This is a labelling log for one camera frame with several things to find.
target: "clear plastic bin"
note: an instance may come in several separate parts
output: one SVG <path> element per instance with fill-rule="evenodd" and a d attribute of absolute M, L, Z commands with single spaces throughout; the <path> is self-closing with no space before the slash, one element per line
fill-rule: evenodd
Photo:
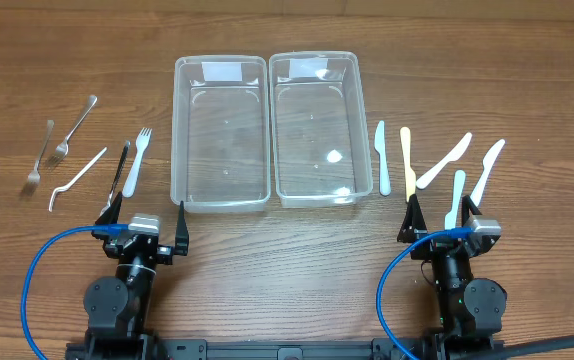
<path fill-rule="evenodd" d="M 269 59 L 276 192 L 283 207 L 355 203 L 373 189 L 356 55 Z"/>
<path fill-rule="evenodd" d="M 271 193 L 267 65 L 256 56 L 176 61 L 171 199 L 195 213 L 262 211 Z"/>

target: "utensil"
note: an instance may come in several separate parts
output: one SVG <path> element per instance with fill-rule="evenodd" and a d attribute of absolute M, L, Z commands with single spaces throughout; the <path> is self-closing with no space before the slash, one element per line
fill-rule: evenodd
<path fill-rule="evenodd" d="M 74 135 L 74 131 L 76 131 L 76 129 L 78 129 L 80 124 L 83 122 L 83 120 L 85 120 L 87 114 L 89 114 L 94 105 L 96 105 L 96 101 L 98 101 L 98 98 L 95 95 L 89 95 L 89 98 L 87 99 L 87 105 L 85 105 L 83 110 L 78 115 L 78 120 L 76 120 L 74 127 L 69 131 L 69 134 L 65 136 L 65 140 L 63 140 L 63 142 L 58 144 L 54 154 L 49 158 L 49 160 L 47 160 L 48 167 L 50 168 L 55 167 L 65 158 L 65 156 L 67 156 L 67 152 L 69 152 L 69 145 L 68 145 L 69 139 L 71 138 L 72 135 Z"/>
<path fill-rule="evenodd" d="M 132 197 L 132 195 L 134 195 L 136 182 L 138 181 L 138 172 L 140 171 L 140 163 L 143 161 L 143 154 L 149 145 L 151 131 L 149 128 L 143 128 L 140 134 L 138 134 L 138 138 L 136 138 L 136 157 L 134 158 L 131 170 L 129 170 L 127 181 L 125 181 L 125 185 L 123 186 L 124 197 Z"/>
<path fill-rule="evenodd" d="M 406 126 L 400 128 L 400 144 L 405 164 L 405 194 L 409 202 L 409 197 L 416 193 L 416 173 L 411 168 L 411 131 Z"/>
<path fill-rule="evenodd" d="M 451 200 L 451 211 L 445 215 L 445 230 L 450 230 L 456 227 L 458 204 L 460 204 L 460 197 L 463 195 L 466 177 L 467 174 L 462 170 L 456 171 L 456 174 L 454 175 L 454 195 Z"/>
<path fill-rule="evenodd" d="M 74 176 L 74 178 L 71 179 L 71 181 L 67 183 L 67 185 L 60 186 L 54 189 L 54 192 L 51 193 L 51 200 L 49 200 L 49 212 L 52 212 L 54 208 L 54 201 L 56 201 L 56 195 L 58 195 L 58 193 L 69 190 L 69 188 L 72 185 L 74 185 L 76 181 L 78 181 L 78 179 L 80 179 L 80 177 L 83 176 L 85 172 L 87 172 L 87 170 L 89 170 L 89 168 L 92 167 L 96 163 L 96 161 L 98 161 L 98 159 L 100 159 L 101 156 L 103 156 L 105 151 L 107 151 L 107 148 L 102 149 L 98 153 L 98 155 L 96 155 L 93 159 L 91 159 L 91 161 L 87 165 L 85 165 L 85 167 L 82 170 L 80 170 L 80 172 L 76 176 Z"/>
<path fill-rule="evenodd" d="M 445 156 L 442 160 L 440 160 L 438 164 L 434 165 L 433 168 L 429 169 L 429 171 L 427 171 L 423 176 L 418 178 L 418 180 L 416 181 L 416 186 L 418 186 L 419 189 L 426 188 L 429 185 L 429 183 L 431 183 L 432 180 L 434 180 L 436 175 L 438 175 L 440 170 L 442 170 L 445 167 L 445 165 L 447 165 L 448 162 L 456 161 L 460 159 L 461 156 L 463 156 L 465 150 L 467 150 L 467 147 L 469 146 L 470 141 L 471 141 L 471 133 L 468 132 L 467 134 L 465 134 L 465 136 L 463 136 L 462 139 L 460 139 L 458 144 L 456 144 L 456 146 L 453 149 L 451 149 L 451 151 L 447 154 L 447 156 Z"/>
<path fill-rule="evenodd" d="M 127 152 L 129 151 L 129 145 L 131 143 L 129 140 L 125 141 L 125 146 L 123 147 L 123 153 L 120 155 L 120 160 L 118 161 L 118 169 L 116 169 L 116 176 L 114 176 L 114 182 L 111 184 L 111 190 L 109 191 L 109 198 L 107 198 L 107 205 L 100 210 L 100 215 L 102 215 L 111 206 L 111 198 L 114 196 L 114 190 L 116 190 L 116 185 L 118 185 L 118 179 L 120 179 L 120 174 L 123 172 L 123 166 L 125 165 L 125 159 L 127 159 Z"/>
<path fill-rule="evenodd" d="M 385 122 L 380 121 L 374 135 L 374 148 L 380 155 L 380 193 L 387 196 L 391 193 L 389 170 L 387 168 L 387 152 L 385 151 Z"/>
<path fill-rule="evenodd" d="M 487 151 L 487 154 L 485 154 L 483 158 L 483 173 L 480 175 L 480 179 L 478 179 L 474 191 L 471 192 L 471 200 L 476 206 L 479 206 L 480 201 L 483 199 L 483 191 L 485 191 L 485 185 L 491 173 L 491 168 L 494 166 L 496 158 L 500 154 L 500 150 L 503 149 L 503 146 L 505 146 L 505 139 L 498 140 L 494 146 Z"/>
<path fill-rule="evenodd" d="M 36 162 L 34 163 L 34 170 L 29 173 L 27 176 L 27 181 L 22 189 L 23 195 L 31 195 L 38 187 L 38 183 L 40 183 L 40 174 L 38 173 L 38 165 L 40 165 L 40 159 L 43 157 L 43 153 L 45 153 L 45 148 L 47 147 L 47 142 L 49 142 L 49 137 L 51 136 L 51 131 L 54 128 L 54 120 L 47 120 L 47 133 L 45 134 L 45 138 L 43 139 L 43 146 L 40 148 L 40 152 L 38 153 L 38 157 L 36 157 Z"/>

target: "plastic container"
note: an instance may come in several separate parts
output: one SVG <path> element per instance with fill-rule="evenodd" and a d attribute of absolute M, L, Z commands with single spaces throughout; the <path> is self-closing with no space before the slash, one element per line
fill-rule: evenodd
<path fill-rule="evenodd" d="M 283 207 L 351 204 L 373 189 L 356 55 L 269 59 L 276 192 Z"/>
<path fill-rule="evenodd" d="M 267 65 L 256 56 L 176 61 L 171 199 L 194 213 L 262 211 L 271 193 Z"/>

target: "wooden tabletop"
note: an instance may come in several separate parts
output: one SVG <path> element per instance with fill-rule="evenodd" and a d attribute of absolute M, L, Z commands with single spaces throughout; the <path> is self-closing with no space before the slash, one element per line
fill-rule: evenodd
<path fill-rule="evenodd" d="M 154 135 L 121 219 L 159 215 L 162 239 L 172 241 L 176 59 L 269 59 L 300 50 L 357 55 L 370 140 L 378 121 L 387 123 L 391 196 L 378 194 L 376 180 L 356 206 L 283 209 L 272 187 L 264 213 L 189 214 L 189 256 L 159 268 L 148 325 L 166 338 L 210 341 L 385 336 L 374 294 L 404 249 L 395 241 L 405 213 L 398 130 L 408 126 L 418 175 L 473 133 L 462 159 L 418 191 L 430 230 L 449 211 L 454 171 L 467 172 L 470 192 L 486 151 L 506 139 L 481 206 L 504 232 L 490 253 L 472 260 L 474 275 L 508 292 L 498 338 L 516 344 L 574 333 L 574 23 L 0 10 L 0 358 L 33 358 L 19 321 L 27 268 L 51 236 L 93 223 L 123 142 L 142 127 Z M 51 152 L 89 94 L 98 105 L 72 138 L 71 154 L 57 170 L 42 170 L 32 198 L 19 199 L 46 121 L 56 123 Z M 53 188 L 105 146 L 106 155 L 49 213 Z M 100 245 L 87 234 L 67 238 L 38 265 L 29 326 L 50 358 L 82 340 L 84 291 L 114 273 Z M 417 336 L 438 325 L 432 291 L 419 262 L 403 261 L 384 294 L 395 333 Z M 542 357 L 556 356 L 574 351 Z"/>

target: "white label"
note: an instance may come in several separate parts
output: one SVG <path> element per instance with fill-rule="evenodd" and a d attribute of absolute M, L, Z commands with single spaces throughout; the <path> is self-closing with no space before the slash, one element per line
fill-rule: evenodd
<path fill-rule="evenodd" d="M 320 73 L 324 74 L 324 70 L 327 70 L 327 59 L 324 58 L 289 60 L 289 77 L 292 79 L 322 77 Z"/>
<path fill-rule="evenodd" d="M 205 81 L 243 81 L 241 63 L 204 62 L 203 76 Z"/>

